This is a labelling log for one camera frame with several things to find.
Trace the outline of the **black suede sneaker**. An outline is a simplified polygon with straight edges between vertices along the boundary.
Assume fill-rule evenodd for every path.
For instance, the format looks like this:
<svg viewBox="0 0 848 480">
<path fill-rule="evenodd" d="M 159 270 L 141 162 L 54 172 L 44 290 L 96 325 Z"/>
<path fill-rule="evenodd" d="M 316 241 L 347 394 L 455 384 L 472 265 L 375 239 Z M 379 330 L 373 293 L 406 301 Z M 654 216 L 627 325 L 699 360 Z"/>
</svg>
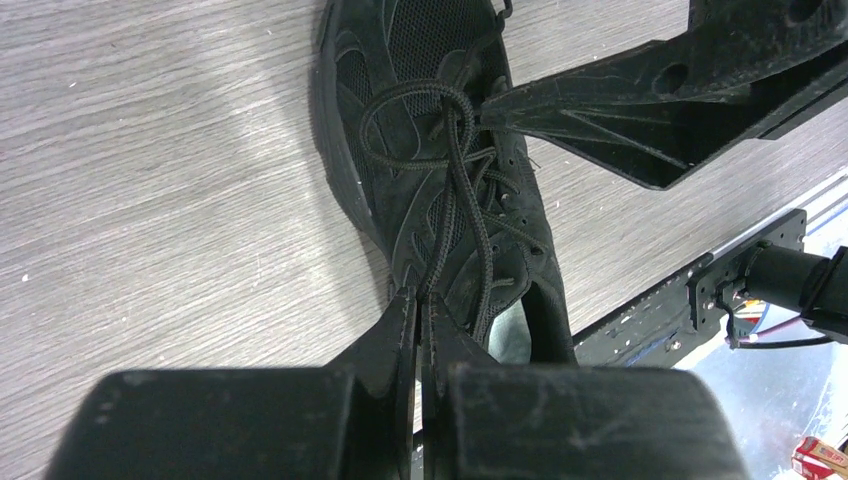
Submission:
<svg viewBox="0 0 848 480">
<path fill-rule="evenodd" d="M 525 138 L 479 110 L 512 79 L 512 5 L 331 1 L 314 76 L 326 176 L 394 288 L 442 300 L 501 363 L 575 364 L 554 241 Z"/>
</svg>

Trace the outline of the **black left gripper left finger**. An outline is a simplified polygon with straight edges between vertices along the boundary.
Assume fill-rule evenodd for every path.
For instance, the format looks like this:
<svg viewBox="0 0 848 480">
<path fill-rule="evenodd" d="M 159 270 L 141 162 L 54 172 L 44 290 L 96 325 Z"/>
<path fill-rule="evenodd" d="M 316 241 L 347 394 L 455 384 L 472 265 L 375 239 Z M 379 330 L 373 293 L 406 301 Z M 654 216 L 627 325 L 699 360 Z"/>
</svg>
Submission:
<svg viewBox="0 0 848 480">
<path fill-rule="evenodd" d="M 400 289 L 322 367 L 129 370 L 102 378 L 50 479 L 407 479 L 417 305 Z"/>
</svg>

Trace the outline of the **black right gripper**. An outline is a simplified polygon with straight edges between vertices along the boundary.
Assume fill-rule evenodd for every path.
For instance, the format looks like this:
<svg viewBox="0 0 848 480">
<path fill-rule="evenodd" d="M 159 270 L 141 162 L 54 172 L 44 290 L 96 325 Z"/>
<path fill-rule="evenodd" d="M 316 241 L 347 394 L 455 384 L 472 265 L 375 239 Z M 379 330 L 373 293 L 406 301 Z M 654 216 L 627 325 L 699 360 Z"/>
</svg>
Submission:
<svg viewBox="0 0 848 480">
<path fill-rule="evenodd" d="M 845 1 L 692 1 L 686 36 L 512 88 L 483 126 L 669 189 L 745 140 L 772 140 L 847 70 Z"/>
</svg>

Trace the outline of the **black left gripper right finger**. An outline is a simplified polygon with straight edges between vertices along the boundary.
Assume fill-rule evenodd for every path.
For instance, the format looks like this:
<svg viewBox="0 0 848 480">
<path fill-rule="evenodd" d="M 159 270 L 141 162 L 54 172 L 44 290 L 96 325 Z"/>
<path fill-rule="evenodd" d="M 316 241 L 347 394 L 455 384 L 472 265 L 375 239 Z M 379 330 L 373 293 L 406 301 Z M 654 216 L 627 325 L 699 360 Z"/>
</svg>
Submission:
<svg viewBox="0 0 848 480">
<path fill-rule="evenodd" d="M 715 396 L 657 368 L 502 365 L 421 307 L 427 479 L 745 479 Z"/>
</svg>

